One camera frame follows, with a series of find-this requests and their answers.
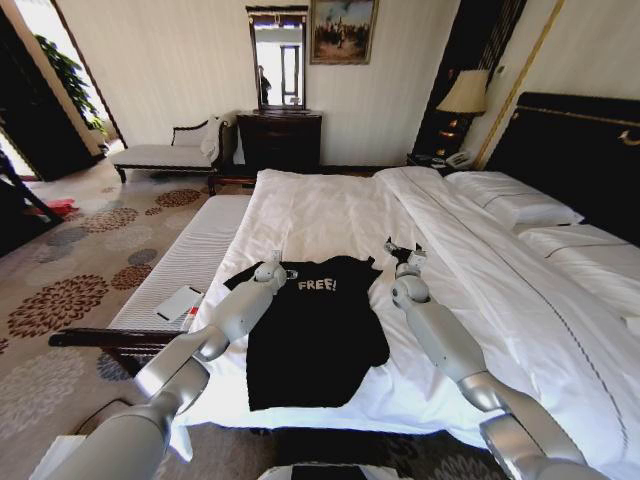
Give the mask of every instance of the door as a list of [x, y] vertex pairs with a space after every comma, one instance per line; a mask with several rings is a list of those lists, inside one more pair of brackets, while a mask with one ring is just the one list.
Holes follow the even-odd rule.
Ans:
[[16, 31], [0, 10], [0, 122], [42, 180], [95, 164]]

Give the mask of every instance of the dark wood panel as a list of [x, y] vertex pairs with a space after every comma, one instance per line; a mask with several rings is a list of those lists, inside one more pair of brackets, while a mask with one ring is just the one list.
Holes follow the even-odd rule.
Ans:
[[311, 173], [320, 163], [322, 116], [306, 114], [238, 115], [238, 126], [247, 168]]
[[[413, 154], [446, 157], [460, 149], [471, 122], [464, 115], [441, 112], [436, 107], [449, 92], [461, 70], [487, 69], [491, 80], [525, 3], [526, 0], [461, 0]], [[453, 130], [457, 133], [456, 137], [439, 135], [441, 130], [452, 131], [449, 125], [453, 120], [459, 121]]]
[[640, 101], [523, 93], [487, 165], [571, 206], [640, 245], [637, 214]]

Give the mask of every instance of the mirror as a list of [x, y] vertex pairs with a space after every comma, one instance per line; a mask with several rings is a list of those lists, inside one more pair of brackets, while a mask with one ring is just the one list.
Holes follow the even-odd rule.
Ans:
[[258, 108], [305, 108], [307, 7], [247, 7]]

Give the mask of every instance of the telephone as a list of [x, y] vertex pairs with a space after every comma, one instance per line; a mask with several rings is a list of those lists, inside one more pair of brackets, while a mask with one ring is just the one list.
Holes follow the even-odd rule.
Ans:
[[471, 166], [473, 159], [469, 152], [462, 150], [461, 152], [454, 153], [450, 157], [446, 158], [444, 163], [456, 170], [465, 170]]

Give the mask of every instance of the white duvet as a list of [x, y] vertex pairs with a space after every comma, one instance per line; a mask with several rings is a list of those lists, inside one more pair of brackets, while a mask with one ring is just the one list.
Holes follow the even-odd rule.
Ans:
[[[369, 290], [370, 303], [390, 358], [369, 370], [343, 407], [250, 412], [244, 338], [208, 365], [211, 381], [182, 422], [401, 433], [446, 429], [483, 447], [478, 424], [495, 414], [470, 406], [431, 365], [391, 302], [395, 259], [383, 250], [389, 235], [399, 245], [425, 247], [429, 261], [423, 278], [482, 345], [494, 375], [540, 401], [589, 464], [613, 478], [640, 478], [640, 343], [599, 300], [549, 269], [437, 173], [423, 168], [390, 169], [368, 179], [259, 174], [192, 329], [201, 328], [228, 293], [225, 280], [269, 258], [274, 249], [290, 261], [372, 256], [383, 273]], [[300, 315], [303, 329], [303, 312], [292, 315]]]

